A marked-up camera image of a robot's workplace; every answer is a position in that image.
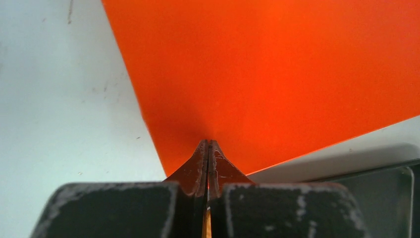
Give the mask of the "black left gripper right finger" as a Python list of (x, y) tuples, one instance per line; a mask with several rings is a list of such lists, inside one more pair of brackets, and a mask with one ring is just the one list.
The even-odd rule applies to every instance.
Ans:
[(223, 186), (230, 183), (253, 184), (254, 182), (225, 157), (217, 141), (209, 142), (208, 153), (208, 205), (210, 207), (211, 236), (226, 238), (227, 222), (222, 200)]

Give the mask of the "orange box lid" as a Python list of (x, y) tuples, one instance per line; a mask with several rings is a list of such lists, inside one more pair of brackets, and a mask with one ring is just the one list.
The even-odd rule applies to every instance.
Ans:
[(164, 172), (252, 174), (420, 113), (417, 0), (105, 0)]

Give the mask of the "black baking tray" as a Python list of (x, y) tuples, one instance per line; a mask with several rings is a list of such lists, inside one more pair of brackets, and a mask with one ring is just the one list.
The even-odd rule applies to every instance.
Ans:
[(345, 186), (358, 202), (371, 237), (420, 236), (419, 159), (316, 178), (315, 181)]

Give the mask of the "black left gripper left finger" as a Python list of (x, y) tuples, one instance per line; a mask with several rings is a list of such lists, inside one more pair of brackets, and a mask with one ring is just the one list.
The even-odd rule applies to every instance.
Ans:
[(164, 180), (179, 187), (172, 226), (176, 238), (206, 236), (208, 152), (209, 142), (200, 141), (193, 155)]

